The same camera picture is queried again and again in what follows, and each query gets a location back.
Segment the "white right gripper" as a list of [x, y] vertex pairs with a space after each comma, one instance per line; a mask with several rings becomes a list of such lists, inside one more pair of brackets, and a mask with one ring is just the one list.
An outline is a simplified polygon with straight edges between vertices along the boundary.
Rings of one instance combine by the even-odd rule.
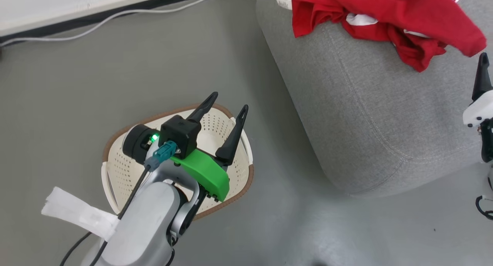
[[493, 85], [488, 73], [488, 54], [480, 54], [476, 68], [473, 103], [463, 112], [463, 123], [468, 127], [479, 127], [482, 122], [493, 118]]

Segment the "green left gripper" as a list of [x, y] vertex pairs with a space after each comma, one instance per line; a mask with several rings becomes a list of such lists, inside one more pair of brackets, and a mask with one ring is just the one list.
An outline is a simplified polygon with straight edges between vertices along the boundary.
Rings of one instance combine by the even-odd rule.
[[[211, 93], [188, 117], [189, 122], [200, 123], [203, 116], [207, 114], [218, 97], [218, 92]], [[245, 121], [248, 115], [249, 106], [245, 104], [236, 117], [236, 124], [230, 132], [223, 145], [215, 152], [215, 159], [206, 152], [199, 149], [192, 151], [185, 159], [176, 156], [170, 158], [171, 161], [179, 164], [184, 170], [193, 177], [199, 185], [203, 186], [207, 192], [218, 201], [225, 201], [229, 190], [229, 176], [222, 167], [233, 164], [236, 149], [239, 145]]]

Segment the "red shorts white stripes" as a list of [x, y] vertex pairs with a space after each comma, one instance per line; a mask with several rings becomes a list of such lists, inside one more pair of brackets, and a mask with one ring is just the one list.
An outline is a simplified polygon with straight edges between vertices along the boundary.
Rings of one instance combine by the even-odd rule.
[[343, 28], [353, 38], [390, 42], [400, 59], [418, 72], [426, 70], [433, 57], [446, 53], [446, 44], [425, 35], [408, 33], [389, 23], [379, 22], [368, 15], [347, 14]]

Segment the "red jersey black numbers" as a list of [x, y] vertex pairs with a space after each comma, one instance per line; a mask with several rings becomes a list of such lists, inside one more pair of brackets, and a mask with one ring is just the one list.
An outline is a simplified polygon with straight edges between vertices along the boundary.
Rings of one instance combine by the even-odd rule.
[[458, 6], [458, 0], [276, 0], [292, 12], [296, 38], [324, 22], [340, 23], [347, 14], [368, 15], [415, 35], [434, 38], [473, 57], [487, 46], [486, 36]]

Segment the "beige perforated laundry basket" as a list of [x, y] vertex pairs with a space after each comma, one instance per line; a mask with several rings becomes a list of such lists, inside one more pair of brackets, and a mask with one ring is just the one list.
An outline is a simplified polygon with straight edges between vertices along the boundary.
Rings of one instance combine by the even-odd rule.
[[[214, 104], [202, 118], [202, 130], [197, 143], [198, 148], [208, 154], [215, 154], [216, 149], [226, 140], [235, 126], [234, 115], [225, 107]], [[103, 151], [101, 180], [104, 194], [113, 212], [118, 214], [127, 201], [143, 166], [123, 154], [121, 147], [130, 126], [123, 128], [110, 138]], [[233, 164], [228, 167], [230, 190], [223, 202], [206, 198], [198, 210], [195, 220], [206, 217], [227, 205], [239, 200], [250, 188], [254, 179], [253, 154], [245, 132], [241, 135]]]

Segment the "grey fabric sofa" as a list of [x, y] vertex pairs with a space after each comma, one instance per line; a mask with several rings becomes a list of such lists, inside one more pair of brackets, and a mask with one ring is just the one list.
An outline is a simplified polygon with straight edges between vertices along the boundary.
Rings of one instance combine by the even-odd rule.
[[294, 38], [291, 12], [257, 0], [257, 18], [319, 164], [352, 196], [399, 194], [481, 162], [463, 123], [478, 56], [454, 47], [419, 73], [389, 42], [325, 23]]

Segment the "black baseboard strip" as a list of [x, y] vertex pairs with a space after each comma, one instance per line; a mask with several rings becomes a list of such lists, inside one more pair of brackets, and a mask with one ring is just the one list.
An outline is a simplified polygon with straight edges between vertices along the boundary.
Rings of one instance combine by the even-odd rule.
[[183, 2], [186, 0], [140, 0], [131, 1], [129, 4], [118, 4], [115, 8], [102, 8], [100, 12], [90, 12], [88, 15], [77, 16], [73, 19], [66, 19], [51, 24], [42, 24], [36, 28], [28, 28], [23, 31], [9, 32], [6, 35], [0, 35], [0, 42], [5, 43], [14, 38], [31, 38], [46, 37], [57, 33], [70, 31], [75, 28], [81, 28], [92, 24], [102, 22], [104, 19], [125, 10], [150, 10], [172, 3]]

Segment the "white tape strip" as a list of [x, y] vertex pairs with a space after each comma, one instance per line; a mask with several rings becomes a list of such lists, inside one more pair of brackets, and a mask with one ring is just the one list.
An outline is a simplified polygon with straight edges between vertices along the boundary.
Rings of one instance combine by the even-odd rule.
[[59, 187], [54, 187], [47, 196], [42, 215], [75, 224], [106, 241], [120, 222], [116, 215], [95, 208]]

